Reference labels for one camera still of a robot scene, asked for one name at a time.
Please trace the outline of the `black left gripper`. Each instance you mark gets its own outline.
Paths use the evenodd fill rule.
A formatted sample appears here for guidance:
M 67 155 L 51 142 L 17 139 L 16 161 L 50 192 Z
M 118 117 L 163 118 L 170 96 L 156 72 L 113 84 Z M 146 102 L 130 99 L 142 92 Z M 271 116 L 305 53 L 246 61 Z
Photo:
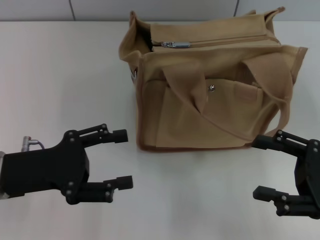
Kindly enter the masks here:
M 126 129 L 109 131 L 105 123 L 67 131 L 54 147 L 2 156 L 2 198 L 59 190 L 70 205 L 112 203 L 115 190 L 133 188 L 131 175 L 103 182 L 87 182 L 89 160 L 84 147 L 126 143 Z

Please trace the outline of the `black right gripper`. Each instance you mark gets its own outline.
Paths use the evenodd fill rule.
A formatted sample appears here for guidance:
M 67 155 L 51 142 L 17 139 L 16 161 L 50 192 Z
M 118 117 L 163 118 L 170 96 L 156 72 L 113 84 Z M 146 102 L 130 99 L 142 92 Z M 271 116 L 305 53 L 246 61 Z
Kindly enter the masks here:
M 252 193 L 253 198 L 264 202 L 273 201 L 279 217 L 319 217 L 320 209 L 314 200 L 320 199 L 320 142 L 277 130 L 273 136 L 258 135 L 251 146 L 261 150 L 302 153 L 297 157 L 294 169 L 295 186 L 300 195 L 258 186 Z

